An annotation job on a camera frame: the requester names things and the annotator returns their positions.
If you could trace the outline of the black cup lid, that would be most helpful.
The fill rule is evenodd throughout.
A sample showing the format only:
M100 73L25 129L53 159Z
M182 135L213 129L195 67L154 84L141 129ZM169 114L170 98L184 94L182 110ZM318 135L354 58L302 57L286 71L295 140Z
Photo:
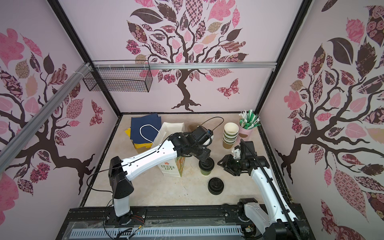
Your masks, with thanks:
M212 158L207 158L205 161L199 161L199 168L201 171L211 172L215 166L215 162Z

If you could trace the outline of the white illustrated paper bag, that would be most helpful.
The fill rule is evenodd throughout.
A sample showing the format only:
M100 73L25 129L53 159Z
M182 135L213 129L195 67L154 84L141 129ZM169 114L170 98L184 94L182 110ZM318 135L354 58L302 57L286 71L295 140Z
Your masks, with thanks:
M184 123L164 122L158 132L158 135L152 142L153 146L151 148L153 149L154 147L159 146L171 134L183 132L184 130ZM162 171L164 176L181 178L183 174L184 163L185 157L175 157L171 160L167 160L158 164L158 167Z

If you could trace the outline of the green paper coffee cup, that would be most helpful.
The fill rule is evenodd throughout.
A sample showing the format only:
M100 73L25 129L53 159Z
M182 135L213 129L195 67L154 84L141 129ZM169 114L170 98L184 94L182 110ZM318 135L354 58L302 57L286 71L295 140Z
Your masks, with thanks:
M203 169L201 169L201 174L204 175L204 176L210 175L211 172L212 172L212 170L203 170Z

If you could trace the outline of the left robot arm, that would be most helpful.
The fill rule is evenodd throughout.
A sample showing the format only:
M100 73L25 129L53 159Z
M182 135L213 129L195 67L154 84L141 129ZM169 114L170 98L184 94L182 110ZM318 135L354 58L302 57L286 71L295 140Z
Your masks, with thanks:
M171 134L159 146L131 158L110 161L108 177L113 192L115 215L119 218L131 214L130 195L134 191L132 180L140 174L178 157L195 157L206 162L211 150L213 131L179 132Z

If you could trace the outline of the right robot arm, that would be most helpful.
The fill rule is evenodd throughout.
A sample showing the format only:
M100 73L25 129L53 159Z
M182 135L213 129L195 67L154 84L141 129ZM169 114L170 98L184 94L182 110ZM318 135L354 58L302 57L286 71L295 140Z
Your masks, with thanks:
M240 141L232 154L218 165L232 176L248 174L258 186L264 208L251 199L239 200L239 216L251 221L264 240L309 240L310 227L291 210L275 184L272 170L264 156L258 156L252 141Z

